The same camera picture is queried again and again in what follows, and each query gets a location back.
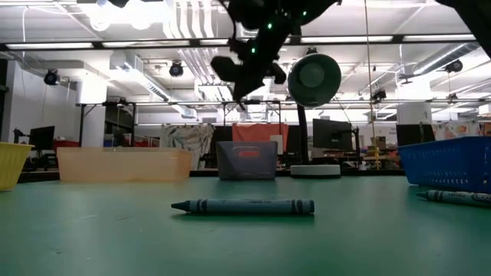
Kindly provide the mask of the blue crayon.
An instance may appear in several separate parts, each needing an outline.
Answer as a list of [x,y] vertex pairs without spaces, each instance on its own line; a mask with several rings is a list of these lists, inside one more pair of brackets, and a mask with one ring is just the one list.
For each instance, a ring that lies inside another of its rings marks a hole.
[[431,202],[443,202],[454,205],[468,205],[491,209],[491,194],[486,193],[428,190],[426,192],[418,192],[417,196]]
[[313,215],[315,202],[310,199],[196,199],[172,203],[171,208],[200,215]]

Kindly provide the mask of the yellow plastic basket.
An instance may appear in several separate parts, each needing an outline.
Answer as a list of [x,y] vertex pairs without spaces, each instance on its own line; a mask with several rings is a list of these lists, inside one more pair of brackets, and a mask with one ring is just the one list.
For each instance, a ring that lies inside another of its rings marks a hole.
[[0,191],[16,186],[32,148],[29,144],[0,142]]

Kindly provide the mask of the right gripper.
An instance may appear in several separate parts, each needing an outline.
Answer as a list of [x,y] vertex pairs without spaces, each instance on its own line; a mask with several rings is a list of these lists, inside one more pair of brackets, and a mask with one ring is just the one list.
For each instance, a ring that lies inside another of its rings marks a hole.
[[276,84],[286,81],[286,73],[275,63],[286,38],[287,25],[270,22],[259,29],[255,38],[243,41],[232,36],[227,41],[229,50],[237,54],[240,64],[227,56],[212,58],[210,64],[218,77],[235,84],[232,94],[235,102],[263,87],[264,77],[273,77]]

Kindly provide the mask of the red-orange cloth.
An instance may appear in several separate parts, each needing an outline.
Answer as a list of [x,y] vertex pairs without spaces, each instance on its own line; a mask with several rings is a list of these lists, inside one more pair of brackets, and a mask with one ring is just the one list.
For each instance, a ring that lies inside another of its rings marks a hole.
[[283,151],[288,145],[288,125],[285,123],[255,123],[232,125],[232,140],[234,142],[265,142],[271,136],[282,135]]

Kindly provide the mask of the grey painted cloth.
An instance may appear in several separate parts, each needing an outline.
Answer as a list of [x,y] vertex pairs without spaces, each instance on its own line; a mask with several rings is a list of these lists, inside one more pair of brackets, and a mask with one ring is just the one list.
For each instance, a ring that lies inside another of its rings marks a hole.
[[205,168],[205,162],[200,158],[209,153],[214,132],[215,127],[210,124],[163,125],[160,146],[190,151],[191,170],[201,170]]

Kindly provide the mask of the grey translucent bin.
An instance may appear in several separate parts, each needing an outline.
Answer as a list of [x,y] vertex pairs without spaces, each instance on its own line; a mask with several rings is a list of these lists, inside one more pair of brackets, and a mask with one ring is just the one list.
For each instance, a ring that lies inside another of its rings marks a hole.
[[221,180],[271,180],[275,178],[278,143],[216,143],[218,174]]

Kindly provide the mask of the blue plastic basket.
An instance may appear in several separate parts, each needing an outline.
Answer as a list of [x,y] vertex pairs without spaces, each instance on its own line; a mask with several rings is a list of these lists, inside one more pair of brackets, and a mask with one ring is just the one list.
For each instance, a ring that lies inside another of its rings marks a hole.
[[491,194],[491,136],[466,136],[402,146],[409,183]]

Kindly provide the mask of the white desk lamp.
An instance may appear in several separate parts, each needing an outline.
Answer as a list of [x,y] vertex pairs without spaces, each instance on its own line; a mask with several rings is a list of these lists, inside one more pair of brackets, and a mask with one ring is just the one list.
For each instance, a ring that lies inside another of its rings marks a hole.
[[308,155],[308,125],[305,109],[330,102],[341,84],[341,69],[336,60],[326,54],[307,54],[294,63],[288,73],[287,88],[296,102],[300,129],[301,163],[293,165],[290,176],[297,179],[337,179],[339,165],[313,165]]

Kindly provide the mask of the rig light bar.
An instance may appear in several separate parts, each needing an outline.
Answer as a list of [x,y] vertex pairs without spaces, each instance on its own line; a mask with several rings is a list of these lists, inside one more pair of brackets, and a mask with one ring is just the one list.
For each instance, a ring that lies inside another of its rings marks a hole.
[[[284,46],[360,45],[360,44],[443,44],[473,43],[472,34],[389,34],[355,36],[292,36]],[[224,48],[227,38],[175,38],[132,41],[56,41],[0,43],[0,51],[85,51],[161,48]]]

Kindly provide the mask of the black monitor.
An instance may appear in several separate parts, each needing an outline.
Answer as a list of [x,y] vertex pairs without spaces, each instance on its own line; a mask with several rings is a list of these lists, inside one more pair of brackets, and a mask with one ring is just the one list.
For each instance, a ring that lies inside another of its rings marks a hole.
[[30,130],[29,144],[33,150],[52,150],[54,144],[55,126],[44,126]]
[[350,123],[313,119],[313,147],[330,150],[352,150]]
[[397,145],[407,146],[435,140],[433,128],[430,124],[397,124]]

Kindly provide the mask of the orange translucent bin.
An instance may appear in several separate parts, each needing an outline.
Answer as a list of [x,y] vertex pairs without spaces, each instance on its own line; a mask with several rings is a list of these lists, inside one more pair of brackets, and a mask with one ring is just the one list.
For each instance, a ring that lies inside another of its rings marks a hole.
[[62,182],[175,182],[189,178],[192,153],[159,147],[59,147]]

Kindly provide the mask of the colourful patterned cloth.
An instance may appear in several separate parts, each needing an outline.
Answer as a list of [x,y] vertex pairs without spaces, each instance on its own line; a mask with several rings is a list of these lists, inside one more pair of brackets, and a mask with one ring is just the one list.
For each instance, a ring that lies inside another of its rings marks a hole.
[[432,125],[436,141],[467,136],[491,136],[491,122],[448,121]]

